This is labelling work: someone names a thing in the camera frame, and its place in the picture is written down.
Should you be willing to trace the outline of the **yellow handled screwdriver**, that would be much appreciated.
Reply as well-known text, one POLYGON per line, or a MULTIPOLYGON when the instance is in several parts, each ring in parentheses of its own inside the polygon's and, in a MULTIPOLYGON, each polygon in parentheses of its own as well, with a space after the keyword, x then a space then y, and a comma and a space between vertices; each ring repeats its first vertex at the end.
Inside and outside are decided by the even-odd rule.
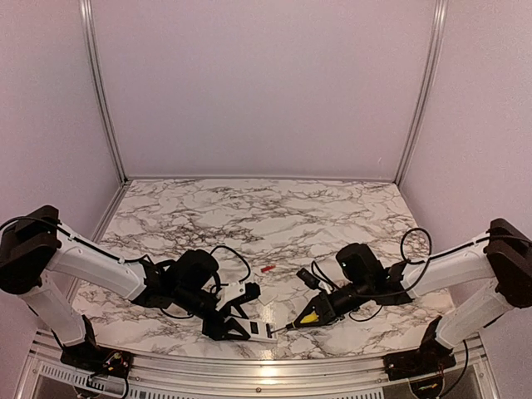
MULTIPOLYGON (((296 320, 302 320, 303 322, 311 322, 311 321, 314 321, 314 320, 319 320, 319 316, 315 313, 315 312, 312 312, 308 315, 304 315, 302 317, 298 317, 296 320)), ((292 330, 292 329, 298 329, 298 328, 295 328, 294 327, 294 322, 290 322, 288 324, 286 324, 284 327, 281 327, 281 328, 277 328, 275 330, 272 331, 272 333, 278 333, 278 332, 281 332, 283 330, 292 330)))

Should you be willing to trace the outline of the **white red remote control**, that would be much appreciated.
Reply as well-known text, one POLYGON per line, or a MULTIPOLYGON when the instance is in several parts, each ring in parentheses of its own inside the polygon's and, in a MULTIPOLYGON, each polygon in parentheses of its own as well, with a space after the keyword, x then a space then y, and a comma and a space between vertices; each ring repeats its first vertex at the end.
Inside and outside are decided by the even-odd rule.
POLYGON ((241 334, 247 341, 271 343, 278 340, 278 334, 275 332, 275 326, 272 323, 250 319, 238 319, 237 323, 242 328, 241 334))

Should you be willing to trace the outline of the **white battery cover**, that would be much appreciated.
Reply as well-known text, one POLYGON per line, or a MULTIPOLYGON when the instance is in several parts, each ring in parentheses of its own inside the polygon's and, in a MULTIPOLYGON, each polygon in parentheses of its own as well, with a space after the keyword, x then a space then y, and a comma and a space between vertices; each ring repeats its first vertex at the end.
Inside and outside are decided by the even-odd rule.
POLYGON ((272 289, 262 289, 258 297, 258 301, 263 305, 267 306, 277 298, 277 294, 272 289))

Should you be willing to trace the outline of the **red AAA battery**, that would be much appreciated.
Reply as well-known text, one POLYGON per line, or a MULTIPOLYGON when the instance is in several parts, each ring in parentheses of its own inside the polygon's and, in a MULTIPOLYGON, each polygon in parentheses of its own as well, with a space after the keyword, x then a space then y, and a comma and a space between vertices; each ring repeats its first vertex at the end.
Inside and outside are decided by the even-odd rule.
POLYGON ((266 266, 266 267, 263 267, 261 268, 261 273, 267 273, 269 271, 272 271, 276 268, 275 265, 269 265, 269 266, 266 266))

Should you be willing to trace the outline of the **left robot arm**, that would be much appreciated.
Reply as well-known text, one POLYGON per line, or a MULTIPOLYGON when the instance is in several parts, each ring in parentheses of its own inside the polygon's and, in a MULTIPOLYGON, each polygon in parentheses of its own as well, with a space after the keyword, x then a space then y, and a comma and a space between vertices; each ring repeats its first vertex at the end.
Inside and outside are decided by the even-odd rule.
POLYGON ((214 341, 250 338, 220 304, 219 265, 203 249, 160 262, 149 255, 126 259, 73 232, 51 205, 3 222, 1 290, 19 297, 48 326, 63 363, 95 375, 125 376, 131 355, 98 343, 90 319, 57 287, 57 275, 100 288, 138 308, 181 308, 200 319, 202 333, 214 341))

